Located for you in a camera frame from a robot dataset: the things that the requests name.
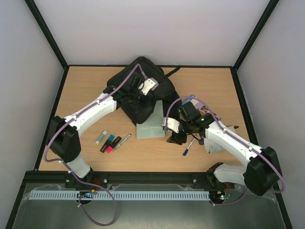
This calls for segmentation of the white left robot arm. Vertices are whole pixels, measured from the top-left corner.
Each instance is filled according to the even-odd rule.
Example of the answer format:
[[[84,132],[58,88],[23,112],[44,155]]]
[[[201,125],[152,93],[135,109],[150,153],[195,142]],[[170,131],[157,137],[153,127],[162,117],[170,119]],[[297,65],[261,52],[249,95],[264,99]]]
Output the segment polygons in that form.
[[[48,132],[43,157],[46,162],[48,151],[57,155],[56,161],[62,163],[78,178],[85,178],[91,171],[91,167],[81,156],[80,137],[94,123],[109,113],[119,108],[124,100],[128,100],[132,93],[136,99],[147,99],[159,83],[153,77],[144,72],[131,71],[118,83],[114,82],[91,103],[81,110],[64,118],[55,116],[52,118]]]

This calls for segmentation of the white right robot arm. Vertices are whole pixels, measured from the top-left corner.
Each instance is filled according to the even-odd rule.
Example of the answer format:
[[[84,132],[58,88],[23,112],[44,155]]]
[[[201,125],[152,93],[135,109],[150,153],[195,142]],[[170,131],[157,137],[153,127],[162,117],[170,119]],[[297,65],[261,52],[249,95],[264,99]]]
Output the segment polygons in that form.
[[[208,182],[213,187],[222,183],[235,183],[246,186],[252,193],[263,196],[278,182],[284,183],[277,154],[271,147],[262,148],[246,141],[226,127],[215,114],[209,110],[201,114],[190,101],[184,103],[178,112],[183,119],[170,118],[162,120],[164,130],[171,130],[168,142],[184,144],[189,135],[198,134],[209,153],[223,148],[240,162],[240,166],[217,163],[208,171]]]

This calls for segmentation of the grey-green notebook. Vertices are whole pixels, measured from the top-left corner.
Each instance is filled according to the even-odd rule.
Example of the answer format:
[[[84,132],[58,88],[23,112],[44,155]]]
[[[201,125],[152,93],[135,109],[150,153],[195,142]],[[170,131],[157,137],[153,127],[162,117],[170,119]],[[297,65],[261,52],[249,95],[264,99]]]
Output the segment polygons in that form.
[[[163,102],[156,102],[153,113],[143,124],[136,125],[137,139],[161,138],[165,137],[162,127]]]

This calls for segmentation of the dog picture book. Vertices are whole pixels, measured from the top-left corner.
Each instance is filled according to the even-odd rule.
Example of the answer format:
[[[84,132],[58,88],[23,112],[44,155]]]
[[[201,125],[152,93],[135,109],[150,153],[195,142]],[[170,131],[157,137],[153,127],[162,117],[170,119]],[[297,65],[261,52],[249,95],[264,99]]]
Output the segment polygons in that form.
[[[179,108],[180,118],[189,123],[195,123],[196,121],[201,120],[203,115],[209,113],[207,106],[194,98],[196,98],[194,94],[190,96],[186,96],[184,99],[182,99],[182,105]],[[183,110],[184,105],[188,102],[191,102],[193,104],[197,112],[194,112],[194,114],[193,113],[190,114],[188,110],[186,109]]]

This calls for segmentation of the black student backpack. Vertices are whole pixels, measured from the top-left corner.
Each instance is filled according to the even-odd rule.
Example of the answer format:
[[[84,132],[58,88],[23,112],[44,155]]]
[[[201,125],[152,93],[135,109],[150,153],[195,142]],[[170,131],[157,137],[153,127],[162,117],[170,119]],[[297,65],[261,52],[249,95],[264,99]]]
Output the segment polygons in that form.
[[[117,108],[121,108],[134,125],[142,124],[153,113],[157,101],[162,101],[163,116],[166,116],[171,103],[179,98],[169,79],[179,69],[177,67],[165,74],[151,60],[141,56],[109,79],[103,92],[113,92],[131,73],[127,82],[112,97],[117,102]]]

